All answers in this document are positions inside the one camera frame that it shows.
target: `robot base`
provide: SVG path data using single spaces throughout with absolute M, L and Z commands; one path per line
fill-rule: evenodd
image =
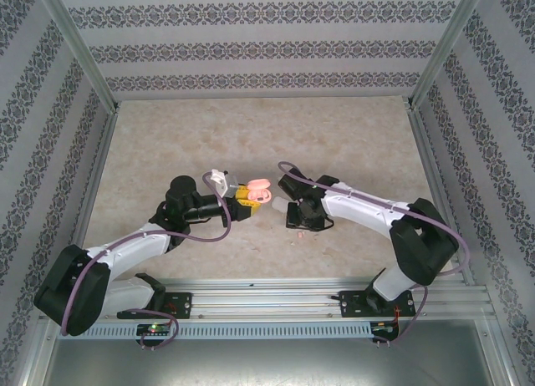
M 163 304 L 156 311 L 168 313 L 176 319 L 189 319 L 191 314 L 190 292 L 166 292 Z M 117 312 L 118 319 L 161 319 L 161 316 L 130 311 Z
M 414 317 L 416 314 L 412 292 L 402 292 L 399 297 L 390 302 L 383 312 L 377 313 L 366 302 L 365 290 L 349 290 L 338 293 L 333 299 L 340 301 L 342 317 L 395 317 L 395 309 L 399 309 L 399 317 Z

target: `metal frame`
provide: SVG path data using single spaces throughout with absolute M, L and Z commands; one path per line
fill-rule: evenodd
M 91 55 L 89 48 L 82 39 L 79 30 L 76 28 L 69 10 L 67 10 L 62 0 L 43 0 L 43 3 L 50 15 L 52 15 L 74 56 L 79 61 L 85 75 L 89 77 L 89 81 L 104 104 L 107 113 L 113 113 L 117 106 L 117 101 L 111 93 L 104 75 L 102 75 L 97 63 L 94 61 L 93 55 Z
M 342 318 L 339 305 L 330 299 L 331 295 L 344 289 L 362 289 L 368 282 L 364 279 L 251 279 L 251 280 L 200 280 L 163 281 L 169 291 L 191 292 L 191 319 L 181 320 L 189 339 L 221 339 L 210 336 L 211 329 L 231 326 L 236 329 L 271 328 L 351 328 L 361 326 L 364 330 L 346 331 L 337 338 L 369 337 L 365 331 L 370 320 L 385 318 Z M 422 291 L 414 291 L 415 303 L 422 298 Z M 461 275 L 438 280 L 430 287 L 428 302 L 419 320 L 436 321 L 462 319 L 476 324 L 481 348 L 495 385 L 517 385 L 518 380 L 508 356 L 501 330 L 497 324 L 491 298 L 484 286 L 466 286 Z M 46 379 L 47 368 L 53 356 L 57 340 L 120 340 L 125 339 L 114 330 L 134 327 L 147 320 L 118 320 L 107 317 L 96 326 L 101 332 L 94 336 L 63 338 L 59 327 L 43 317 L 39 320 L 36 333 L 23 368 L 20 385 L 41 385 Z M 289 338 L 331 338 L 328 334 L 301 334 Z M 283 338 L 282 335 L 259 337 L 240 335 L 239 338 Z
M 106 125 L 104 142 L 100 147 L 97 163 L 91 175 L 91 181 L 89 182 L 88 194 L 84 200 L 84 204 L 80 212 L 79 224 L 73 235 L 72 242 L 79 246 L 84 243 L 85 235 L 87 234 L 89 220 L 91 219 L 91 212 L 93 212 L 93 205 L 97 198 L 97 191 L 99 190 L 100 179 L 102 178 L 102 173 L 104 172 L 104 165 L 106 163 L 106 158 L 108 157 L 108 151 L 110 150 L 111 139 L 113 138 L 115 124 L 117 123 L 117 117 L 119 116 L 119 110 L 120 103 L 118 103 L 117 107 L 114 108 L 113 113 L 111 113 L 112 117 Z
M 462 32 L 462 28 L 465 26 L 466 21 L 471 16 L 474 8 L 479 0 L 461 0 L 457 6 L 450 22 L 448 23 L 446 30 L 442 34 L 441 40 L 436 45 L 433 54 L 429 60 L 429 63 L 424 68 L 418 83 L 415 86 L 415 90 L 410 96 L 410 104 L 412 107 L 418 107 L 424 100 L 427 91 L 433 84 L 436 75 L 442 67 L 442 63 L 446 60 L 446 57 L 450 54 L 453 44 Z

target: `metal corner post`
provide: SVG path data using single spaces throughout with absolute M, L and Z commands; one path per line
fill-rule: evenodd
M 494 385 L 519 386 L 520 382 L 497 319 L 482 317 L 476 320 L 475 324 Z
M 115 109 L 115 112 L 108 119 L 106 124 L 106 129 L 104 130 L 104 139 L 102 145 L 100 146 L 100 151 L 98 152 L 98 157 L 96 165 L 91 174 L 91 181 L 89 182 L 88 194 L 85 198 L 84 204 L 82 206 L 82 211 L 80 212 L 80 221 L 78 228 L 73 236 L 73 243 L 81 246 L 84 243 L 85 234 L 89 227 L 89 219 L 91 218 L 91 212 L 93 211 L 93 204 L 97 198 L 97 191 L 99 190 L 100 178 L 104 171 L 104 164 L 106 163 L 106 157 L 108 156 L 108 151 L 110 150 L 111 139 L 115 130 L 115 123 L 117 123 L 117 116 L 119 115 L 120 104 Z
M 435 51 L 431 55 L 429 63 L 425 66 L 423 73 L 415 86 L 415 90 L 410 96 L 410 104 L 413 108 L 421 105 L 427 91 L 433 84 L 436 75 L 441 69 L 442 63 L 450 54 L 453 44 L 462 32 L 466 21 L 474 11 L 479 0 L 461 0 L 457 9 L 453 13 L 446 31 L 442 34 L 441 40 L 436 45 Z
M 425 177 L 427 178 L 427 183 L 429 184 L 431 196 L 435 202 L 436 209 L 441 213 L 442 217 L 444 217 L 448 226 L 456 228 L 455 219 L 446 196 L 446 190 L 442 184 L 441 175 L 431 151 L 431 145 L 425 134 L 420 113 L 417 109 L 412 109 L 410 107 L 408 100 L 404 99 L 404 102 L 407 116 L 409 117 L 410 127 L 415 136 L 416 147 L 418 148 L 421 163 L 424 166 Z M 465 269 L 462 272 L 462 275 L 465 278 L 466 284 L 475 284 L 469 269 Z
M 70 17 L 69 10 L 67 10 L 62 0 L 43 0 L 43 3 L 67 41 L 73 55 L 79 61 L 85 75 L 88 76 L 107 113 L 113 113 L 117 106 L 117 101 L 111 93 L 110 87 L 108 87 L 97 63 L 94 61 L 89 48 L 82 39 L 79 30 L 76 28 L 76 24 Z

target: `black mounting bracket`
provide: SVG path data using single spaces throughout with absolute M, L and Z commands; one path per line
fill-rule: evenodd
M 159 312 L 168 313 L 176 319 L 189 319 L 191 315 L 192 294 L 190 292 L 166 292 L 163 305 Z M 117 312 L 118 319 L 162 319 L 159 315 L 136 313 L 130 311 Z
M 374 311 L 366 302 L 365 290 L 342 291 L 338 293 L 338 296 L 332 296 L 332 298 L 340 301 L 342 317 L 394 317 L 396 307 L 400 310 L 400 317 L 414 317 L 416 314 L 415 301 L 409 290 L 402 292 L 379 313 Z
M 392 342 L 400 335 L 400 326 L 398 323 L 370 322 L 371 333 L 379 338 L 373 338 L 374 343 L 386 343 L 386 340 Z

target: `pink toy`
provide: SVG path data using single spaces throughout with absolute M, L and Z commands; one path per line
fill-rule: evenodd
M 247 194 L 247 199 L 265 204 L 271 200 L 271 191 L 266 189 L 250 190 L 249 194 Z
M 264 190 L 269 188 L 271 183 L 268 179 L 256 179 L 251 180 L 247 183 L 247 189 L 248 190 Z

